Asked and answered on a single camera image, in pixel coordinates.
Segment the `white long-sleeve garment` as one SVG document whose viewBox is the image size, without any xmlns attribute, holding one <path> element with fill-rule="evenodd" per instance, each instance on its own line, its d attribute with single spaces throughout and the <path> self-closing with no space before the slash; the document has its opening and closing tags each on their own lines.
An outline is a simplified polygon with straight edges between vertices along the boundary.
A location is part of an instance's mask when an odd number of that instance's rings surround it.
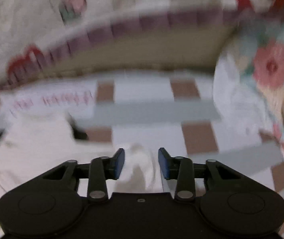
<svg viewBox="0 0 284 239">
<path fill-rule="evenodd" d="M 73 133 L 75 117 L 93 115 L 96 88 L 96 82 L 62 81 L 0 93 L 0 198 L 62 162 L 84 164 L 115 153 L 109 142 Z"/>
</svg>

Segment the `checkered bed sheet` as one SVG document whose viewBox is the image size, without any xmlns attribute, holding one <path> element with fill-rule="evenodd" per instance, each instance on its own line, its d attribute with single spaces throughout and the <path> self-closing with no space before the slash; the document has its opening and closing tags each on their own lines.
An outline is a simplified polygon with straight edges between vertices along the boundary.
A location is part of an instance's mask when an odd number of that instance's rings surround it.
<svg viewBox="0 0 284 239">
<path fill-rule="evenodd" d="M 74 118 L 75 138 L 109 142 L 126 151 L 120 179 L 107 181 L 110 193 L 173 190 L 174 182 L 160 175 L 157 155 L 163 147 L 173 156 L 201 164 L 217 159 L 284 198 L 284 160 L 276 140 L 264 132 L 233 130 L 216 111 L 212 77 L 107 75 L 44 80 L 18 90 L 62 81 L 97 85 L 93 115 Z M 280 233 L 284 237 L 284 224 Z"/>
</svg>

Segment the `colourful floral blanket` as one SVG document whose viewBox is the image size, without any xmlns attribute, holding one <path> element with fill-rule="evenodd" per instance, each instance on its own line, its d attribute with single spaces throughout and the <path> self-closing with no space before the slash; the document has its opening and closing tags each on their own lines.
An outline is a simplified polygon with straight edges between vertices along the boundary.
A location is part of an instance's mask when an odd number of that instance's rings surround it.
<svg viewBox="0 0 284 239">
<path fill-rule="evenodd" d="M 217 61 L 214 103 L 239 133 L 273 136 L 284 157 L 284 9 L 222 9 L 218 18 L 235 31 Z"/>
</svg>

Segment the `white quilt red bears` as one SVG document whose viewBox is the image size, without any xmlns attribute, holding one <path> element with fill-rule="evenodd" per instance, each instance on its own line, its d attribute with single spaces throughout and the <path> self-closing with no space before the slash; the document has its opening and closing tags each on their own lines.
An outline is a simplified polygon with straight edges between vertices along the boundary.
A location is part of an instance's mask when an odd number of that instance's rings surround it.
<svg viewBox="0 0 284 239">
<path fill-rule="evenodd" d="M 236 26 L 284 0 L 0 0 L 0 91 L 118 68 L 209 69 Z"/>
</svg>

